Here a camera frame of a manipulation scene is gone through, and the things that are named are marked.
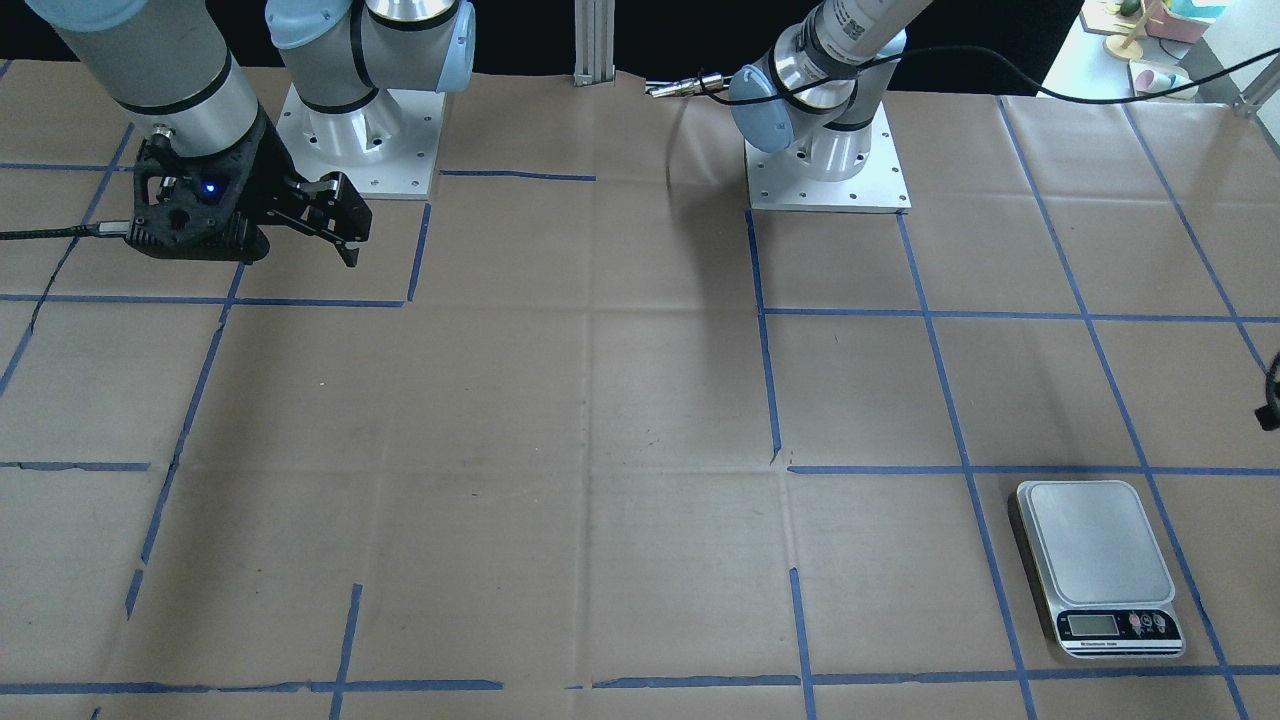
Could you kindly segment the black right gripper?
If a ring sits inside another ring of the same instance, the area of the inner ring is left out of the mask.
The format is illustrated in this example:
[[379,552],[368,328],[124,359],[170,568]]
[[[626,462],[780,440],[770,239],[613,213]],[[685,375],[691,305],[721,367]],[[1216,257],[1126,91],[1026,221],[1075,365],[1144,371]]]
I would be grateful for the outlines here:
[[347,174],[329,172],[316,179],[301,174],[261,106],[225,155],[242,184],[237,211],[255,224],[284,225],[320,238],[338,252],[346,266],[358,265],[372,211]]

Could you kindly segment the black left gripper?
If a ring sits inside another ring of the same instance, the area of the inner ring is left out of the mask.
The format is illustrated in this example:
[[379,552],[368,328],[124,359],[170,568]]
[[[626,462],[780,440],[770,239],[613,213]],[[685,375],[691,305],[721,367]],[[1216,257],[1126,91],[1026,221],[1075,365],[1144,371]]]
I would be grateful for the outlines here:
[[1256,409],[1256,420],[1265,432],[1279,429],[1279,368],[1280,354],[1275,354],[1263,374],[1263,404]]

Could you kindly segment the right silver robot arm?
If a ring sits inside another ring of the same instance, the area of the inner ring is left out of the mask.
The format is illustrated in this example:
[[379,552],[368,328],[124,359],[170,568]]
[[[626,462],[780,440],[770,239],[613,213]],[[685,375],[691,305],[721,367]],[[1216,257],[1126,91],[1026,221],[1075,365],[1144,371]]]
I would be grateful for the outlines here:
[[279,131],[205,1],[32,1],[140,133],[127,219],[6,231],[119,238],[160,260],[252,264],[269,225],[353,268],[370,241],[364,168],[422,138],[401,94],[467,88],[471,1],[269,1],[262,18],[301,104]]

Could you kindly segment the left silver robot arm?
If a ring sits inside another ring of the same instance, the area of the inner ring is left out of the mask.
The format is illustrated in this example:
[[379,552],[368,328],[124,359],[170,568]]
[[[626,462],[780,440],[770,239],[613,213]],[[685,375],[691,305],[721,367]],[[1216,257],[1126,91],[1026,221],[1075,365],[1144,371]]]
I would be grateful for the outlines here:
[[731,78],[727,97],[699,81],[698,90],[730,108],[742,137],[777,154],[820,131],[860,133],[874,118],[902,59],[938,53],[983,56],[1028,88],[1083,104],[1046,88],[1001,53],[973,44],[909,49],[906,28],[927,1],[823,1],[788,27],[771,50]]

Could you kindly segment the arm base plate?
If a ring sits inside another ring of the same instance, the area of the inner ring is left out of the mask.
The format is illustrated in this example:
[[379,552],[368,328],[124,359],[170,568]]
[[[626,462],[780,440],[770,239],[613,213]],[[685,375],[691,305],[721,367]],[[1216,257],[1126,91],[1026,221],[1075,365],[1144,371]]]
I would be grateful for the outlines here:
[[445,94],[393,88],[346,114],[307,108],[289,87],[276,131],[310,181],[338,170],[365,199],[426,201],[436,174]]
[[772,154],[750,143],[744,149],[755,210],[902,214],[913,208],[883,104],[861,129],[820,127]]

